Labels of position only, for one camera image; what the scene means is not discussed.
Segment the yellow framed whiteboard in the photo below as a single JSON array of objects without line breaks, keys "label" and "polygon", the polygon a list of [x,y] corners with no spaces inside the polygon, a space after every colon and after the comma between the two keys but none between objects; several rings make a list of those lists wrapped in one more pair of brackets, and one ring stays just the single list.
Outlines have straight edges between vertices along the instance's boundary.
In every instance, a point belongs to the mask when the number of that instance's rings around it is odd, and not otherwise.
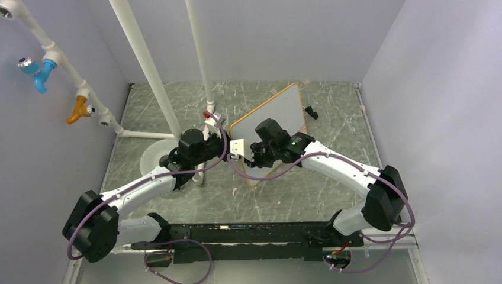
[{"label": "yellow framed whiteboard", "polygon": [[307,133],[300,86],[292,83],[264,103],[232,123],[229,128],[231,139],[245,139],[260,142],[255,128],[265,119],[274,119],[289,135]]}]

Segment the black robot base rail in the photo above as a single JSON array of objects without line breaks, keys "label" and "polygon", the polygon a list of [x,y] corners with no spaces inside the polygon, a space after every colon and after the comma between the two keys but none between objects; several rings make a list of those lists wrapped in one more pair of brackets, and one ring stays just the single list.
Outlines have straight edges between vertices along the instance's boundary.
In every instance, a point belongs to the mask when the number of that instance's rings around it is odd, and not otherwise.
[{"label": "black robot base rail", "polygon": [[322,261],[332,250],[363,246],[359,233],[338,235],[327,221],[229,224],[171,224],[150,243],[135,242],[133,250],[173,252],[176,264],[207,260],[303,259]]}]

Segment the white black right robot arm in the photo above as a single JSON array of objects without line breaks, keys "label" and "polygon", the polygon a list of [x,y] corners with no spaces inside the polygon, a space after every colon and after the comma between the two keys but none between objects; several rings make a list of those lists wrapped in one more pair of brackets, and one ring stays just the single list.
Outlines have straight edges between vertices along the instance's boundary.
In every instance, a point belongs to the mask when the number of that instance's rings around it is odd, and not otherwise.
[{"label": "white black right robot arm", "polygon": [[268,118],[255,128],[260,142],[252,143],[248,167],[271,167],[276,161],[319,172],[355,191],[365,202],[341,210],[329,221],[326,237],[339,246],[349,235],[366,228],[389,231],[397,223],[407,199],[399,172],[358,163],[328,149],[302,132],[289,135],[275,120]]}]

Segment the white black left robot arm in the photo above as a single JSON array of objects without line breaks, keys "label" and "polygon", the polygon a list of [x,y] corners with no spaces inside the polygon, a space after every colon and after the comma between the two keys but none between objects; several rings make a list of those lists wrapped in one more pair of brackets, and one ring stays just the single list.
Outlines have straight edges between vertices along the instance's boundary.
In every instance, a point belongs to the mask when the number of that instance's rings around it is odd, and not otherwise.
[{"label": "white black left robot arm", "polygon": [[155,197],[180,189],[198,173],[199,164],[225,160],[229,143],[226,132],[204,138],[200,130],[187,130],[178,146],[146,175],[102,194],[92,190],[82,194],[62,231],[69,241],[68,258],[84,257],[95,263],[125,244],[145,242],[157,249],[165,247],[172,238],[172,226],[163,217],[149,213],[129,218],[129,214]]}]

